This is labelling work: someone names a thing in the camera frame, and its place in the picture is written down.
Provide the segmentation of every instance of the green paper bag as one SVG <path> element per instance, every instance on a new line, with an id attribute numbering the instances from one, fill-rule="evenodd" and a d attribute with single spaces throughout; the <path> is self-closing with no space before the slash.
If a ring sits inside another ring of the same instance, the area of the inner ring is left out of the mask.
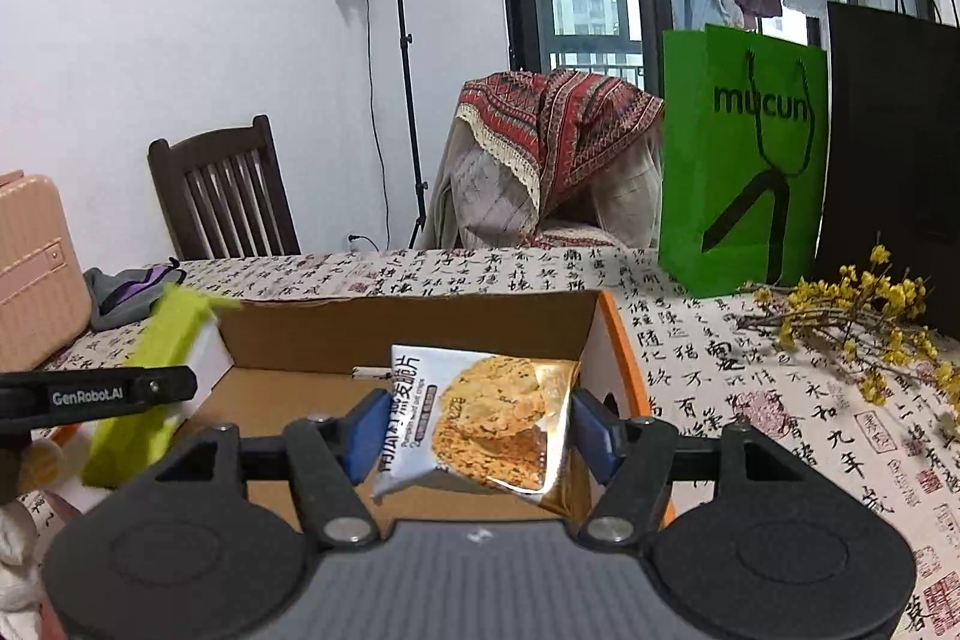
<path id="1" fill-rule="evenodd" d="M 817 247 L 827 54 L 708 25 L 664 34 L 659 262 L 694 296 L 792 286 Z"/>

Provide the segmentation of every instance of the oat chips bag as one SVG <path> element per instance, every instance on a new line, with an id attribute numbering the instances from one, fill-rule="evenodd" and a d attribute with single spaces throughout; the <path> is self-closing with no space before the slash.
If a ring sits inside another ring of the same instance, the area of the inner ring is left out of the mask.
<path id="1" fill-rule="evenodd" d="M 510 491 L 565 512 L 578 362 L 392 348 L 394 402 L 373 497 L 406 485 Z"/>

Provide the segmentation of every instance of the calligraphy tablecloth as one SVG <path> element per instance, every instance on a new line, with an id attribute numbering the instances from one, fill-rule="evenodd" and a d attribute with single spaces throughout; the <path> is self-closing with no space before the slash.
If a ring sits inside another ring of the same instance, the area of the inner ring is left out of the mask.
<path id="1" fill-rule="evenodd" d="M 186 262 L 186 285 L 262 300 L 446 296 L 544 290 L 613 292 L 654 415 L 683 434 L 717 435 L 738 415 L 883 515 L 904 534 L 917 586 L 898 634 L 960 638 L 960 446 L 937 422 L 932 389 L 894 386 L 885 408 L 832 375 L 818 354 L 779 352 L 736 329 L 748 297 L 690 299 L 656 254 L 615 248 L 400 251 Z M 143 323 L 88 333 L 50 368 L 120 365 Z M 678 512 L 709 485 L 677 485 Z"/>

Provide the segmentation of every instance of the chair backrest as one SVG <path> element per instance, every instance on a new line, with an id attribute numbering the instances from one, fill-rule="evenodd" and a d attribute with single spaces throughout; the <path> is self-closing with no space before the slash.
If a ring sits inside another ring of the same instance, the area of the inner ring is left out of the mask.
<path id="1" fill-rule="evenodd" d="M 299 253 L 266 115 L 175 145 L 155 140 L 147 160 L 182 259 Z"/>

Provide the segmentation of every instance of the mucun logo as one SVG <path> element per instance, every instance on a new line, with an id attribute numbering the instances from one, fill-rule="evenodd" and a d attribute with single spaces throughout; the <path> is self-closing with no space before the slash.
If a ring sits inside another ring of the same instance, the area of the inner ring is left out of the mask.
<path id="1" fill-rule="evenodd" d="M 114 399 L 123 399 L 123 389 L 119 386 L 113 389 L 72 391 L 70 393 L 54 391 L 53 396 L 50 397 L 50 401 L 54 407 L 63 407 L 64 405 L 89 405 L 93 402 L 112 402 Z"/>
<path id="2" fill-rule="evenodd" d="M 738 115 L 742 115 L 746 109 L 747 114 L 755 118 L 758 118 L 762 111 L 768 118 L 783 118 L 786 121 L 794 119 L 806 122 L 810 111 L 810 106 L 803 98 L 783 97 L 771 92 L 761 94 L 760 91 L 740 91 L 736 88 L 713 89 L 714 112 L 726 107 L 729 115 L 735 106 Z"/>

